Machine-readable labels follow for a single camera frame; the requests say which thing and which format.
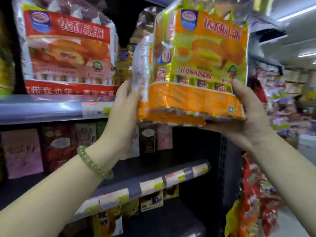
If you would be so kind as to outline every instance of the price tag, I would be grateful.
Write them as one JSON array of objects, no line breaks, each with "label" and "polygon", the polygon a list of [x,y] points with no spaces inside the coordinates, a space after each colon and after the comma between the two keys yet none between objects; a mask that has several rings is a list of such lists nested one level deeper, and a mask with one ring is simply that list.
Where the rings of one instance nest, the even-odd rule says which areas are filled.
[{"label": "price tag", "polygon": [[199,166],[193,166],[192,170],[193,170],[193,176],[197,177],[197,176],[207,173],[209,171],[209,167],[207,163],[204,163]]},{"label": "price tag", "polygon": [[107,206],[128,202],[130,195],[128,188],[100,196],[100,206],[106,209]]},{"label": "price tag", "polygon": [[173,172],[172,174],[165,175],[167,187],[179,184],[180,182],[185,181],[185,174],[183,170]]},{"label": "price tag", "polygon": [[109,117],[113,102],[83,102],[81,105],[83,119],[97,119]]},{"label": "price tag", "polygon": [[162,177],[139,183],[142,195],[149,195],[163,189]]},{"label": "price tag", "polygon": [[86,200],[80,208],[76,211],[75,215],[77,214],[92,214],[97,212],[100,209],[100,203],[99,203],[99,198],[95,197],[92,199]]}]

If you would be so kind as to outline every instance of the pink box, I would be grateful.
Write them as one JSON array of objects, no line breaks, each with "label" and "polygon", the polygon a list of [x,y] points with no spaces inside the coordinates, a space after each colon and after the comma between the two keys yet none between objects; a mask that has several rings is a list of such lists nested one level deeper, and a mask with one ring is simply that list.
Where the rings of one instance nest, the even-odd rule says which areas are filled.
[{"label": "pink box", "polygon": [[157,127],[157,150],[172,149],[172,127],[159,125]]},{"label": "pink box", "polygon": [[3,131],[1,142],[9,179],[44,171],[37,129]]}]

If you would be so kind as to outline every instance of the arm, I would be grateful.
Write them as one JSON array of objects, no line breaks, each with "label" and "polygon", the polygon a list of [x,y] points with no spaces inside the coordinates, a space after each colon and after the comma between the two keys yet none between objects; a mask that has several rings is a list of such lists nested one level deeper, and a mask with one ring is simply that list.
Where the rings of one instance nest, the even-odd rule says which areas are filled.
[{"label": "arm", "polygon": [[286,201],[302,226],[316,236],[316,167],[270,127],[261,102],[253,91],[233,80],[234,93],[246,109],[246,121],[208,124],[254,156],[256,163]]},{"label": "arm", "polygon": [[[128,150],[134,133],[139,93],[127,96],[127,90],[125,82],[117,92],[104,133],[86,149],[105,171]],[[0,212],[0,237],[58,236],[101,181],[76,155]]]}]

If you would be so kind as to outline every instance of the person's right hand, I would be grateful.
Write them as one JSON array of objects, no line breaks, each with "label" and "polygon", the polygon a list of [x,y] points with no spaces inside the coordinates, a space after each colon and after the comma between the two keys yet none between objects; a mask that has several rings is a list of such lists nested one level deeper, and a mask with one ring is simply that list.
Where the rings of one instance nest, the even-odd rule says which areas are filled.
[{"label": "person's right hand", "polygon": [[271,128],[262,103],[255,93],[237,79],[233,80],[234,94],[241,100],[246,109],[246,120],[221,121],[207,124],[202,129],[219,132],[245,151],[276,135]]}]

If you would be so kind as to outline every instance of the forearm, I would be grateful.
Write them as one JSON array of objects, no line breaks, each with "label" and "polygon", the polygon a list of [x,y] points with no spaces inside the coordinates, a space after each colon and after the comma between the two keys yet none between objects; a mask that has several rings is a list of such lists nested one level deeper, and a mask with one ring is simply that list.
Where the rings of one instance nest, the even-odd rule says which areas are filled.
[{"label": "forearm", "polygon": [[277,134],[252,151],[259,167],[310,236],[316,236],[316,167]]},{"label": "forearm", "polygon": [[[86,152],[110,171],[117,155],[109,149],[98,141]],[[101,181],[76,155],[0,212],[0,236],[56,237]]]}]

